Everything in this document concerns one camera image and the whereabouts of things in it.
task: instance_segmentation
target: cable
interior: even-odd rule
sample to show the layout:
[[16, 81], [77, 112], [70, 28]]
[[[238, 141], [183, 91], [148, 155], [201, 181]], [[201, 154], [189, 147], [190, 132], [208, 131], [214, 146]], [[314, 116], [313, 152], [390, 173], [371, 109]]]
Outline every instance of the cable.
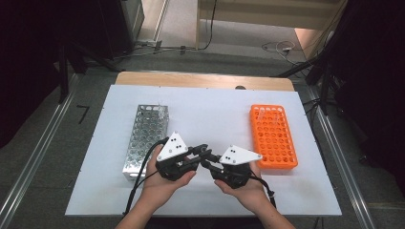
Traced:
[[208, 43], [205, 45], [205, 47], [202, 48], [202, 49], [199, 49], [199, 51], [201, 51], [201, 50], [206, 50], [206, 49], [208, 48], [208, 46], [211, 44], [211, 41], [212, 41], [212, 27], [213, 27], [213, 25], [214, 25], [214, 16], [215, 16], [215, 9], [217, 8], [217, 2], [218, 2], [218, 0], [215, 0], [215, 2], [214, 2], [214, 9], [212, 10], [209, 41], [208, 41]]
[[254, 176], [250, 176], [249, 178], [254, 179], [254, 180], [258, 180], [260, 183], [262, 183], [263, 186], [266, 187], [268, 198], [270, 199], [271, 204], [274, 206], [274, 208], [277, 208], [276, 200], [274, 199], [274, 192], [270, 190], [270, 188], [268, 187], [267, 182], [265, 180], [263, 180], [262, 178], [258, 178], [258, 177], [254, 177]]
[[141, 177], [141, 175], [143, 173], [143, 169], [145, 168], [145, 165], [146, 165], [146, 162], [149, 159], [149, 156], [152, 154], [152, 152], [154, 151], [154, 149], [157, 146], [159, 146], [161, 144], [164, 145], [167, 142], [168, 139], [169, 139], [169, 137], [166, 137], [165, 139], [157, 141], [155, 144], [153, 144], [151, 146], [149, 151], [146, 153], [145, 158], [143, 159], [142, 165], [140, 166], [139, 174], [138, 174], [137, 180], [135, 181], [134, 188], [132, 189], [132, 191], [131, 191], [131, 193], [130, 193], [130, 195], [128, 197], [128, 202], [127, 202], [127, 206], [125, 208], [125, 212], [123, 212], [122, 215], [126, 216], [129, 213], [130, 209], [131, 209], [131, 205], [132, 205], [132, 201], [134, 199], [135, 192], [137, 191], [137, 188], [140, 186], [140, 184], [139, 184], [140, 177]]
[[251, 169], [249, 169], [249, 170], [250, 170], [250, 173], [251, 173], [253, 176], [246, 176], [246, 175], [238, 174], [238, 173], [235, 173], [235, 172], [227, 172], [227, 173], [228, 173], [228, 174], [231, 174], [231, 175], [233, 175], [233, 176], [248, 177], [248, 178], [251, 178], [251, 179], [254, 179], [254, 180], [258, 180], [260, 183], [262, 183], [263, 186], [265, 186], [266, 191], [267, 191], [267, 194], [268, 194], [268, 198], [270, 199], [271, 204], [273, 204], [273, 206], [274, 206], [275, 208], [277, 208], [277, 207], [276, 207], [276, 201], [275, 201], [275, 199], [274, 199], [274, 192], [270, 190], [270, 188], [268, 187], [267, 182], [266, 182], [265, 180], [263, 180], [262, 178], [257, 177], [257, 176], [253, 173], [253, 171], [252, 171]]
[[151, 177], [151, 176], [153, 176], [154, 174], [156, 174], [157, 172], [158, 172], [159, 170], [157, 170], [157, 171], [155, 171], [155, 172], [153, 172], [152, 174], [150, 174], [148, 177], [145, 177], [143, 180], [141, 180], [140, 181], [140, 183], [138, 184], [138, 186], [137, 186], [137, 189], [138, 189], [138, 187], [147, 179], [147, 178], [149, 178], [149, 177]]

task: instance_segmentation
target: black fabric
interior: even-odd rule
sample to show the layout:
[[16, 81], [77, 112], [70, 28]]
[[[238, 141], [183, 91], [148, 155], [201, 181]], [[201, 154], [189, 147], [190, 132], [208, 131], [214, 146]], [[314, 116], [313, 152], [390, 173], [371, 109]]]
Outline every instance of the black fabric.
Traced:
[[43, 21], [27, 19], [25, 10], [11, 1], [2, 1], [0, 9], [1, 148], [57, 86], [59, 77], [52, 62], [55, 43], [44, 40], [49, 37], [45, 26], [38, 30]]
[[330, 58], [345, 81], [335, 99], [366, 137], [363, 153], [395, 175], [405, 196], [405, 3], [351, 3], [357, 12]]
[[[263, 229], [258, 218], [210, 218], [211, 229]], [[187, 218], [150, 218], [145, 229], [191, 229]]]

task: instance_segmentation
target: human hand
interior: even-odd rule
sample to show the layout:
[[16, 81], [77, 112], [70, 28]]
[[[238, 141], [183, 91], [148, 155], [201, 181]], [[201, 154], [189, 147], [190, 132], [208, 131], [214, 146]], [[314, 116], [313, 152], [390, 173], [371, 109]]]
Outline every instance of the human hand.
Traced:
[[[158, 170], [156, 168], [156, 160], [161, 148], [161, 145], [155, 148], [146, 166], [145, 177], [148, 177]], [[159, 173], [156, 173], [145, 180], [139, 201], [147, 201], [151, 207], [158, 209], [172, 197], [176, 190], [187, 185], [195, 174], [195, 171], [190, 171], [184, 174], [180, 179], [171, 181], [161, 177]]]
[[[257, 176], [260, 176], [260, 169], [254, 161], [249, 163], [251, 171]], [[223, 191], [223, 193], [235, 197], [247, 210], [257, 213], [264, 203], [269, 202], [262, 183], [258, 180], [250, 179], [243, 187], [232, 189], [225, 182], [216, 179], [215, 184]]]

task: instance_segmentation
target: table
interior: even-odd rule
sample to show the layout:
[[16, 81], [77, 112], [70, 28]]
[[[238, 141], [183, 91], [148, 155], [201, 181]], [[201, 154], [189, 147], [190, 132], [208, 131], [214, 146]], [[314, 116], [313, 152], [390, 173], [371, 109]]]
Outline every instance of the table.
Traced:
[[[198, 0], [196, 48], [200, 20], [211, 20], [214, 2]], [[346, 4], [347, 0], [218, 0], [214, 20], [295, 28], [306, 58], [312, 58], [334, 30]]]
[[[236, 86], [247, 90], [232, 90]], [[118, 75], [106, 97], [66, 215], [111, 216], [124, 210], [133, 183], [121, 171], [139, 103], [168, 105], [169, 135], [176, 130], [189, 146], [206, 143], [219, 155], [229, 144], [252, 148], [245, 119], [252, 102], [281, 104], [288, 114], [299, 165], [289, 171], [262, 172], [276, 192], [278, 210], [293, 216], [341, 215], [301, 101], [288, 79], [191, 73]], [[234, 197], [222, 194], [209, 171], [200, 166], [189, 185], [178, 190], [155, 216], [252, 213]]]

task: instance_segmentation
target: black curtain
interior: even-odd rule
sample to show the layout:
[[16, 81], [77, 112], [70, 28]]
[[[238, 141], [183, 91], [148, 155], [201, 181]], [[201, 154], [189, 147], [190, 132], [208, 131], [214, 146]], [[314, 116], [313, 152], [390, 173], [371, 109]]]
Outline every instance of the black curtain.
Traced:
[[57, 87], [59, 75], [57, 43], [41, 5], [1, 1], [0, 9], [1, 148]]
[[405, 3], [350, 1], [353, 19], [332, 48], [335, 99], [365, 136], [360, 147], [405, 195]]

